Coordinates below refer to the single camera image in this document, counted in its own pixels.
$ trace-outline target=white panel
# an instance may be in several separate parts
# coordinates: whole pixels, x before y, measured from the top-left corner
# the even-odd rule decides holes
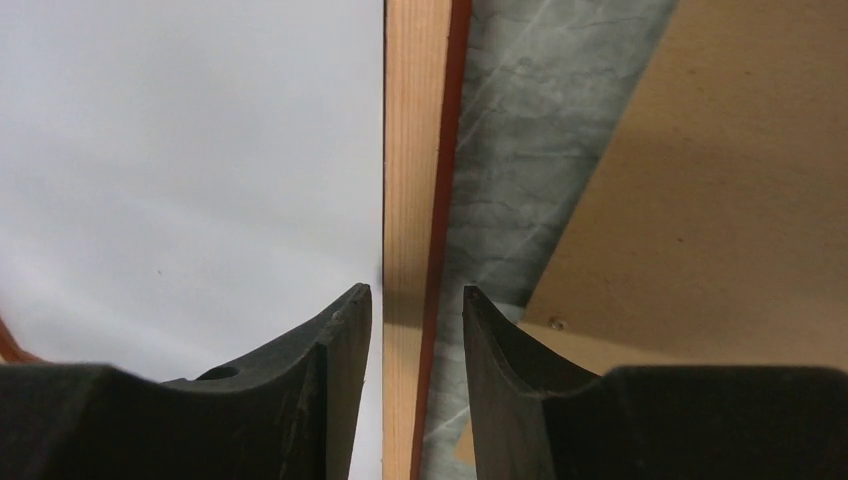
[[[193,378],[353,283],[380,478],[382,0],[6,0],[0,312],[55,361]]]

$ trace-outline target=brown curved edge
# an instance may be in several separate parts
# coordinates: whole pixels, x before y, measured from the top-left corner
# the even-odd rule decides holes
[[[448,214],[453,188],[454,158],[459,131],[462,83],[465,57],[468,51],[468,29],[471,24],[471,0],[453,0],[450,32],[445,62],[445,87],[442,101],[442,123],[439,138],[439,159],[436,166],[436,186],[433,196],[433,220],[430,230],[430,256],[427,266],[427,289],[424,298],[424,321],[421,335],[421,362],[418,370],[418,402],[412,438],[410,479],[417,480],[421,472],[421,449],[424,425],[427,420],[427,398],[433,368],[433,349],[436,341],[436,321],[439,314],[439,293],[445,261],[448,234]]]
[[[22,349],[0,318],[0,357],[6,363],[36,363],[42,359]]]

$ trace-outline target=wooden plank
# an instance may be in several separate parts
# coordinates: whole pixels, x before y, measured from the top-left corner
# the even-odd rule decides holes
[[[581,365],[848,369],[846,23],[840,0],[681,0],[524,321],[607,345]]]
[[[470,0],[386,4],[383,478],[417,478]]]

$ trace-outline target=white surface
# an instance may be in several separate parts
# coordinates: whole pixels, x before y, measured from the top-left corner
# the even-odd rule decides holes
[[[0,313],[20,343],[194,378],[370,283],[351,478],[380,478],[382,9],[2,2]]]

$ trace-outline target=marble floor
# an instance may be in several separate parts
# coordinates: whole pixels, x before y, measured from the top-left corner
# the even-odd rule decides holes
[[[676,0],[473,0],[423,479],[473,479],[462,286],[518,320]]]

